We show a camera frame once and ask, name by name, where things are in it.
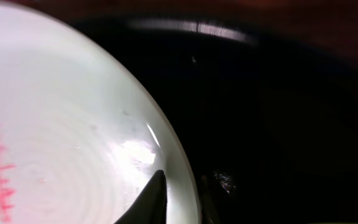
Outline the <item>light blue plate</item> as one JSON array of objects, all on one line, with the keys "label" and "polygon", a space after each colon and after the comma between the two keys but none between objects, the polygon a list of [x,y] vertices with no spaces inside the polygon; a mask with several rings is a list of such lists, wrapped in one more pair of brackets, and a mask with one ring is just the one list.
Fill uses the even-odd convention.
[{"label": "light blue plate", "polygon": [[114,223],[158,170],[167,223],[199,223],[186,154],[139,81],[70,26],[0,2],[0,223]]}]

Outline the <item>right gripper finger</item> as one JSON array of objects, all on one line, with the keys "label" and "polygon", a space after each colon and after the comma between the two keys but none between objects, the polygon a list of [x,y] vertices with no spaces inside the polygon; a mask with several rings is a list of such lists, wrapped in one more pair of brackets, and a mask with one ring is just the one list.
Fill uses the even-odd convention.
[{"label": "right gripper finger", "polygon": [[163,170],[157,170],[130,208],[115,224],[166,224],[167,181]]}]

